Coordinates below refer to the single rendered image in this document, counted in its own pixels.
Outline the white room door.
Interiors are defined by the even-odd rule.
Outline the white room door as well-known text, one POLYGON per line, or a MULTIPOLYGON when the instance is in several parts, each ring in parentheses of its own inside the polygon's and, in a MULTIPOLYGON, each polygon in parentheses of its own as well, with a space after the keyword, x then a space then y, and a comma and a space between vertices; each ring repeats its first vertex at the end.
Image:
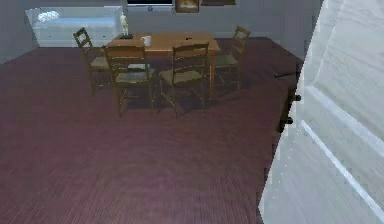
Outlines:
POLYGON ((325 0, 259 203, 264 224, 384 224, 384 0, 325 0))

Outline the brown wooden slatted chair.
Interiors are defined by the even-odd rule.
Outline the brown wooden slatted chair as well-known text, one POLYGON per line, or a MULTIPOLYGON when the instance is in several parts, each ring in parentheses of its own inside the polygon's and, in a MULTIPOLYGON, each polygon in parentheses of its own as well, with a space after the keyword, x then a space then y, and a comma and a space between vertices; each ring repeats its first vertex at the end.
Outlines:
POLYGON ((90 82, 91 95, 94 95, 98 87, 105 87, 110 84, 110 81, 97 81, 94 73, 108 72, 109 67, 104 54, 100 47, 95 47, 85 27, 73 33, 73 38, 77 43, 78 48, 83 54, 85 64, 88 71, 88 80, 90 82))
POLYGON ((178 92, 189 89, 205 110, 205 71, 208 65, 208 42, 172 48, 172 68, 158 74, 162 102, 169 103, 178 116, 178 92))
POLYGON ((238 25, 232 37, 232 44, 229 51, 215 57, 215 77, 221 81, 221 85, 234 84, 237 86, 237 89, 241 88, 242 57, 250 34, 250 31, 238 25))
POLYGON ((125 100, 133 99, 127 93, 131 88, 146 88, 150 111, 154 110, 154 93, 152 90, 156 70, 147 61, 144 46, 103 46, 107 65, 113 82, 117 112, 122 116, 125 100))

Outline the brown framed wall picture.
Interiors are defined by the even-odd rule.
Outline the brown framed wall picture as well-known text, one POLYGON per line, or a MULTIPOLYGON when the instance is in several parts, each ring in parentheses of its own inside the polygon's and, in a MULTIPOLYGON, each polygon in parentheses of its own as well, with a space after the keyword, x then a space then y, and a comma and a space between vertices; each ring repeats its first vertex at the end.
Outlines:
POLYGON ((175 0, 176 13, 198 13, 199 0, 175 0))

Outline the black television screen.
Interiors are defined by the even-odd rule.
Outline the black television screen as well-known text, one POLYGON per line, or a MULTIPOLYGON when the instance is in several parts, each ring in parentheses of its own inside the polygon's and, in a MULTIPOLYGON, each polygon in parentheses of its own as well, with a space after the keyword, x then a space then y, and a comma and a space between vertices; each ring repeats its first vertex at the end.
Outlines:
POLYGON ((173 6, 173 0, 127 0, 128 6, 173 6))

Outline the dark framed wall picture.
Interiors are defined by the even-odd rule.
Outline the dark framed wall picture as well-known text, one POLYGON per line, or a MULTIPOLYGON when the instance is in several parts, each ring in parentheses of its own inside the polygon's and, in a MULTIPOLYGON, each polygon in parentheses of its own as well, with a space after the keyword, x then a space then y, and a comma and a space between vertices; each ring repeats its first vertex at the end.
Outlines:
POLYGON ((201 0, 201 6, 228 6, 236 5, 236 0, 201 0))

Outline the white figurine statue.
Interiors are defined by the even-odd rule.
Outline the white figurine statue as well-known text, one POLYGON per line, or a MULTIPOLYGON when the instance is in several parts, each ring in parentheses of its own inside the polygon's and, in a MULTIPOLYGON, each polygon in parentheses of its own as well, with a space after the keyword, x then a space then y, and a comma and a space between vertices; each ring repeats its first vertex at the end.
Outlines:
POLYGON ((127 22, 127 17, 125 14, 122 12, 120 15, 120 24, 122 28, 122 36, 128 39, 132 39, 133 35, 129 32, 129 25, 127 22))

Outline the brown wooden dining table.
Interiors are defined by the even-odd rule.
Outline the brown wooden dining table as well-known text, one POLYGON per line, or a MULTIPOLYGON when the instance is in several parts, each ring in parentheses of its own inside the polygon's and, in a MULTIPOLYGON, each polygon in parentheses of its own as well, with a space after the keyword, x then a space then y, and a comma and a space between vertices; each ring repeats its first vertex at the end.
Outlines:
POLYGON ((176 46, 208 43, 208 55, 212 58, 209 68, 209 97, 215 96, 215 62, 216 55, 220 51, 217 40, 212 33, 205 32, 165 32, 165 33, 133 33, 132 39, 121 39, 119 36, 112 39, 107 46, 144 46, 148 56, 171 56, 172 48, 176 46), (152 43, 150 46, 145 46, 142 40, 144 36, 151 36, 152 43))

